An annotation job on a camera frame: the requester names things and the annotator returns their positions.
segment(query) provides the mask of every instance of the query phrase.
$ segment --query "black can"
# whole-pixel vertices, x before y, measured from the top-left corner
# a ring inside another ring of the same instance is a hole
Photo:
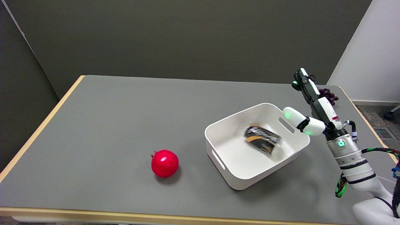
[[[258,124],[251,124],[244,135],[248,143],[269,154],[280,141],[279,135],[262,128]]]

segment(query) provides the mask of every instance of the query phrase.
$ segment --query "blue connector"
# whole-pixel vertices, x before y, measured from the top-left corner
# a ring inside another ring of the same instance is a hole
[[[395,167],[392,168],[392,172],[393,172],[393,177],[394,178],[399,178],[400,177],[400,168],[399,167]]]

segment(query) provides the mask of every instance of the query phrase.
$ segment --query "gray wall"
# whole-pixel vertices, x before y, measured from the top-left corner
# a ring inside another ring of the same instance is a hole
[[[27,43],[0,3],[0,171],[58,98]]]
[[[371,0],[6,0],[63,96],[80,74],[325,84]]]

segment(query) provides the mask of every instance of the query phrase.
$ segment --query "chair wheel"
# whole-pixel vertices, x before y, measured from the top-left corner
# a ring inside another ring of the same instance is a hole
[[[385,115],[383,116],[383,118],[387,119],[388,121],[393,119],[393,113],[392,112],[387,112],[385,113]]]

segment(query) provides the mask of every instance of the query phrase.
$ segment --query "bin handle cutout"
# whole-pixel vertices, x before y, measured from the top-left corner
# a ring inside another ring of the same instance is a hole
[[[294,134],[294,128],[288,124],[282,117],[279,117],[279,123],[282,124],[282,126],[284,126],[286,128],[286,130],[288,130],[290,133]]]
[[[214,155],[215,159],[218,161],[218,163],[221,165],[222,169],[225,170],[224,164],[221,162],[220,158],[217,156],[217,154],[214,152],[214,149],[211,149],[212,155]]]

